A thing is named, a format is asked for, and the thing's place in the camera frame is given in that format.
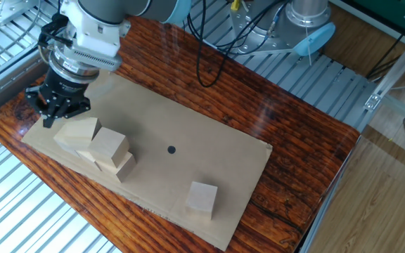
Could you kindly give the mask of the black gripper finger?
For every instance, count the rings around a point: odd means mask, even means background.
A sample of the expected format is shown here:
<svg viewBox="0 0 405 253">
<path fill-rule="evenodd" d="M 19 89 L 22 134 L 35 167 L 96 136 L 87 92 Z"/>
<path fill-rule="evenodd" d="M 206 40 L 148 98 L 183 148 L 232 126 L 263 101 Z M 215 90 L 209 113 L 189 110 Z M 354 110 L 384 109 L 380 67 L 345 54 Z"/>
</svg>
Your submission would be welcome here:
<svg viewBox="0 0 405 253">
<path fill-rule="evenodd" d="M 76 115 L 80 115 L 91 109 L 91 104 L 88 99 L 84 99 L 80 102 L 72 103 L 65 101 L 58 109 L 56 113 L 57 118 L 71 118 Z"/>
<path fill-rule="evenodd" d="M 55 118 L 57 96 L 48 86 L 32 86 L 25 89 L 25 97 L 35 112 L 43 119 L 43 127 L 51 128 Z"/>
</svg>

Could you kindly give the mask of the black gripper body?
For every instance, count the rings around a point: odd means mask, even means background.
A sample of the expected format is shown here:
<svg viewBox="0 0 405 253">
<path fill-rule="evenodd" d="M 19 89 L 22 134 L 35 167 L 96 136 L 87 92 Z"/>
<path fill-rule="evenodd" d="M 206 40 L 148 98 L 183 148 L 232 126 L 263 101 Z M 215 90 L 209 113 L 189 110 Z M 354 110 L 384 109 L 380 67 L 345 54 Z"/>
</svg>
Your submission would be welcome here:
<svg viewBox="0 0 405 253">
<path fill-rule="evenodd" d="M 45 100 L 51 100 L 53 96 L 70 99 L 72 103 L 89 102 L 84 96 L 88 84 L 80 84 L 66 80 L 57 74 L 52 68 L 49 68 L 39 92 Z"/>
</svg>

